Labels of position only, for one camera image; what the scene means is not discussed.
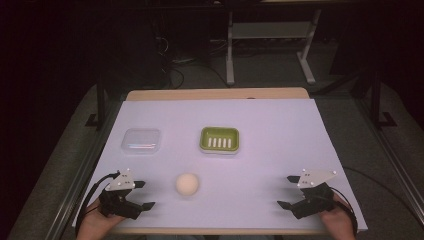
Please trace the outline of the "person's right hand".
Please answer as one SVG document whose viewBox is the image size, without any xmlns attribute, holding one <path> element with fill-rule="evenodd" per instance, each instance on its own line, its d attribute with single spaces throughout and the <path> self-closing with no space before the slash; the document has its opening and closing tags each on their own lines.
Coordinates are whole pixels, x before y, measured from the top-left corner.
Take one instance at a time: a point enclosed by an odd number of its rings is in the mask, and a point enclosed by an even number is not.
<svg viewBox="0 0 424 240">
<path fill-rule="evenodd" d="M 319 213 L 327 232 L 334 240 L 356 240 L 353 223 L 347 213 L 349 205 L 337 194 L 333 200 L 336 206 L 331 211 Z"/>
</svg>

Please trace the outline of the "aluminium frame rail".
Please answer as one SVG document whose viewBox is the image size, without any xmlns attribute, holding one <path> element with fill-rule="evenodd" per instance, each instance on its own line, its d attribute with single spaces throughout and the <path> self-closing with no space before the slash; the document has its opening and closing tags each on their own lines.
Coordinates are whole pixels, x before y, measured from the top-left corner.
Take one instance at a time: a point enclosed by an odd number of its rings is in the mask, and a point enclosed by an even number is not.
<svg viewBox="0 0 424 240">
<path fill-rule="evenodd" d="M 72 225 L 121 105 L 121 102 L 116 101 L 107 103 L 102 124 L 89 128 L 89 140 L 82 144 L 83 156 L 77 158 L 77 167 L 71 171 L 71 183 L 65 188 L 66 194 L 44 240 L 61 240 L 67 227 Z"/>
<path fill-rule="evenodd" d="M 396 127 L 395 121 L 388 112 L 378 113 L 378 119 L 377 121 L 374 121 L 372 119 L 371 109 L 367 107 L 364 100 L 356 99 L 355 105 L 359 109 L 361 115 L 365 118 L 365 122 L 382 147 L 396 174 L 399 184 L 413 209 L 413 212 L 419 222 L 424 225 L 424 197 L 419 193 L 413 179 L 407 173 L 401 158 L 397 155 L 394 148 L 390 145 L 389 140 L 383 133 L 383 129 L 385 127 Z"/>
</svg>

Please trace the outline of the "person's left hand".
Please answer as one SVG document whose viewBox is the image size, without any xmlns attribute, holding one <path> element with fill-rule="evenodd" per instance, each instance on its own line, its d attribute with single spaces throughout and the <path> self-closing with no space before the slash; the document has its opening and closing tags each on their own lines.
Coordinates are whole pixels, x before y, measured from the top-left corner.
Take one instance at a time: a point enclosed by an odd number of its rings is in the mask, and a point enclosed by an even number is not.
<svg viewBox="0 0 424 240">
<path fill-rule="evenodd" d="M 86 208 L 76 240 L 102 240 L 116 225 L 125 220 L 124 217 L 117 215 L 105 217 L 99 209 L 99 199 Z"/>
</svg>

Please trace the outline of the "white table sheet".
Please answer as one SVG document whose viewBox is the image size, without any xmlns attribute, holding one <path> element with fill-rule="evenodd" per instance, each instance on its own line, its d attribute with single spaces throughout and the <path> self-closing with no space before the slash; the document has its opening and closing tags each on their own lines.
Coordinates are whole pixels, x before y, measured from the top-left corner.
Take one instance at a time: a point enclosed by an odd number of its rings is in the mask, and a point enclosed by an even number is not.
<svg viewBox="0 0 424 240">
<path fill-rule="evenodd" d="M 236 154 L 208 154 L 199 140 L 205 127 L 236 128 Z M 154 154 L 129 155 L 121 149 L 131 128 L 161 132 Z M 91 182 L 129 169 L 146 182 L 128 198 L 154 207 L 116 228 L 125 234 L 315 234 L 318 216 L 296 219 L 277 201 L 297 202 L 302 193 L 287 180 L 303 169 L 336 171 L 329 185 L 357 202 L 312 99 L 126 101 L 123 103 Z M 176 190 L 184 173 L 198 177 L 192 196 Z"/>
</svg>

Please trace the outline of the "round beige soap ball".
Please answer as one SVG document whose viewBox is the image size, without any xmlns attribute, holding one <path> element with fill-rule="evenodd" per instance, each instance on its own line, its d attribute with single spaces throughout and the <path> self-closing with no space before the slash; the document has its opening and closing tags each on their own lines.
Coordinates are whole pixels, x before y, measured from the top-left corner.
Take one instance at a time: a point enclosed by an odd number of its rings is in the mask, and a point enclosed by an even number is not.
<svg viewBox="0 0 424 240">
<path fill-rule="evenodd" d="M 184 173 L 176 179 L 176 190 L 183 196 L 192 196 L 199 188 L 199 180 L 195 174 Z"/>
</svg>

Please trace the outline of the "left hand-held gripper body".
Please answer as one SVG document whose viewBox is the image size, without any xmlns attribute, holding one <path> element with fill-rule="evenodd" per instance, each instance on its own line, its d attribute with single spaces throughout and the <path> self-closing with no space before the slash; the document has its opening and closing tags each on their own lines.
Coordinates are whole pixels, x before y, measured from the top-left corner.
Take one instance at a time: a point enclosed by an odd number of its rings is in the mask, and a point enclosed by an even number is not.
<svg viewBox="0 0 424 240">
<path fill-rule="evenodd" d="M 126 196 L 135 188 L 136 182 L 129 169 L 118 172 L 99 196 L 101 214 L 137 219 L 141 213 L 141 206 L 126 200 Z"/>
</svg>

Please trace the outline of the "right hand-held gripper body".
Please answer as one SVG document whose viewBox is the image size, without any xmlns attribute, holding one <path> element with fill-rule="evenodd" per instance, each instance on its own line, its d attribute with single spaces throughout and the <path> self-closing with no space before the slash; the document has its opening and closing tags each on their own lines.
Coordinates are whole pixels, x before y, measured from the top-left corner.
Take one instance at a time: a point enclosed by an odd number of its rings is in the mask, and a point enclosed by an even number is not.
<svg viewBox="0 0 424 240">
<path fill-rule="evenodd" d="M 327 181 L 337 176 L 336 171 L 303 169 L 298 183 L 298 189 L 304 199 L 295 203 L 292 213 L 297 219 L 308 217 L 325 210 L 333 209 L 334 192 Z"/>
</svg>

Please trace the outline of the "black metal stand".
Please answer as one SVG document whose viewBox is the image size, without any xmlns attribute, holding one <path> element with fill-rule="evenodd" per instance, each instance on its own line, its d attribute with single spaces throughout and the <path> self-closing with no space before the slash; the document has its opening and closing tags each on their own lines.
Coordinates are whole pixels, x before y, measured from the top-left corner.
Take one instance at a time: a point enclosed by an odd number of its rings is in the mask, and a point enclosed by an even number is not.
<svg viewBox="0 0 424 240">
<path fill-rule="evenodd" d="M 106 100 L 106 85 L 104 78 L 100 76 L 96 82 L 96 106 L 97 112 L 91 114 L 86 123 L 86 127 L 95 127 L 100 131 L 104 126 L 107 118 L 107 100 Z"/>
<path fill-rule="evenodd" d="M 358 78 L 351 90 L 351 95 L 357 99 L 364 99 L 370 93 L 369 118 L 379 130 L 383 127 L 395 127 L 396 122 L 389 112 L 380 111 L 381 76 L 378 71 L 360 69 Z"/>
</svg>

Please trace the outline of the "green soap dish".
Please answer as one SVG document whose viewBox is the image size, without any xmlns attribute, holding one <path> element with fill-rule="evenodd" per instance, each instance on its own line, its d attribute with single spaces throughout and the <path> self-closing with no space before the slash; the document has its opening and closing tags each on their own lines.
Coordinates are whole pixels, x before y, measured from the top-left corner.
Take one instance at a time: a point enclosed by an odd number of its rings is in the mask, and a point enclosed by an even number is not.
<svg viewBox="0 0 424 240">
<path fill-rule="evenodd" d="M 239 131 L 236 128 L 205 127 L 201 131 L 199 147 L 208 154 L 236 154 L 239 150 Z"/>
</svg>

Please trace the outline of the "white metal desk frame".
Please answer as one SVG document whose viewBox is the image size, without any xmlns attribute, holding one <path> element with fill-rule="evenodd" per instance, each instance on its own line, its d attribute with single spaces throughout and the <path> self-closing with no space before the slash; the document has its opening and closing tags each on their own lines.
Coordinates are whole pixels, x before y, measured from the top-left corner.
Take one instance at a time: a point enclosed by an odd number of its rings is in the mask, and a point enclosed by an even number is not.
<svg viewBox="0 0 424 240">
<path fill-rule="evenodd" d="M 316 80 L 307 57 L 318 27 L 322 8 L 315 0 L 236 0 L 226 3 L 228 12 L 226 81 L 235 84 L 234 40 L 293 39 L 303 40 L 296 55 L 308 84 Z"/>
</svg>

